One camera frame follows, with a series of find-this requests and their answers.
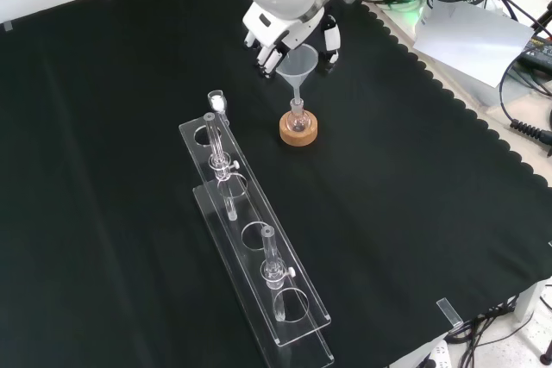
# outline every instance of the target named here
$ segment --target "glass tube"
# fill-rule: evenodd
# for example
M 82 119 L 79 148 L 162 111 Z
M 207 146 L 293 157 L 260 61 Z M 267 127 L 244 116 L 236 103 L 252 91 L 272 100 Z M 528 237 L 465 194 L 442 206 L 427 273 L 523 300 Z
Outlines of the glass tube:
M 205 127 L 207 128 L 207 135 L 209 135 L 210 149 L 213 152 L 212 164 L 215 167 L 215 175 L 218 180 L 218 188 L 223 196 L 224 206 L 226 206 L 226 213 L 230 221 L 236 221 L 238 218 L 237 211 L 235 210 L 234 198 L 229 186 L 230 168 L 229 159 L 223 151 L 223 144 L 221 137 L 218 134 L 218 128 L 215 124 L 215 115 L 208 112 L 204 116 Z
M 279 290 L 284 285 L 284 266 L 278 255 L 278 247 L 276 246 L 276 233 L 272 226 L 265 226 L 260 231 L 262 236 L 262 245 L 265 251 L 265 278 L 267 286 L 272 291 L 274 317 L 276 321 L 285 321 L 285 304 L 284 296 L 278 295 Z
M 204 120 L 205 127 L 207 128 L 207 135 L 209 135 L 210 149 L 213 152 L 213 165 L 216 168 L 221 168 L 226 159 L 224 157 L 221 137 L 218 135 L 218 128 L 215 124 L 215 114 L 208 112 L 205 114 Z

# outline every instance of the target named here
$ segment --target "white paper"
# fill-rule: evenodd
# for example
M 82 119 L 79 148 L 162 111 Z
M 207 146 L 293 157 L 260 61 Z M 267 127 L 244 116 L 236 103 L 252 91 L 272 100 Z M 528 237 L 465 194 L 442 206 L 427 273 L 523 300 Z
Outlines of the white paper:
M 533 35 L 529 27 L 469 3 L 434 2 L 414 49 L 495 88 Z

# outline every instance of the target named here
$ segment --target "funnel stem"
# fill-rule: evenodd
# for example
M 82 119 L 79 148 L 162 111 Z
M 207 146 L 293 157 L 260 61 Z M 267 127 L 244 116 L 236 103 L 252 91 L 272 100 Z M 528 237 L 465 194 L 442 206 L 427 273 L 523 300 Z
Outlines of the funnel stem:
M 298 86 L 293 87 L 293 100 L 295 101 L 296 105 L 299 105 L 299 103 L 301 102 L 301 94 L 299 92 Z

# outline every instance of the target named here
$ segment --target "electronic device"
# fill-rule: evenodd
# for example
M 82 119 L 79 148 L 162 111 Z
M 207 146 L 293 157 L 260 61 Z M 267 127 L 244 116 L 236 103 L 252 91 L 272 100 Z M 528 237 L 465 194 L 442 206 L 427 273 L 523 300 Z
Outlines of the electronic device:
M 524 53 L 519 62 L 526 68 L 537 69 L 552 76 L 552 41 L 533 36 L 525 47 L 525 50 L 528 49 L 533 50 Z

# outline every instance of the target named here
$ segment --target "black tablecloth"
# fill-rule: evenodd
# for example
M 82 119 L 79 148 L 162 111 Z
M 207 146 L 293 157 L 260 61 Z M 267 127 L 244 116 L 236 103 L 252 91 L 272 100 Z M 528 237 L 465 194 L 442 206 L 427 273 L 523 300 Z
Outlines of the black tablecloth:
M 0 34 L 0 365 L 257 367 L 191 190 L 180 123 L 223 89 L 241 148 L 332 316 L 340 367 L 382 367 L 552 273 L 545 181 L 365 7 L 291 91 L 242 49 L 249 0 L 80 0 Z M 320 36 L 312 43 L 319 45 Z

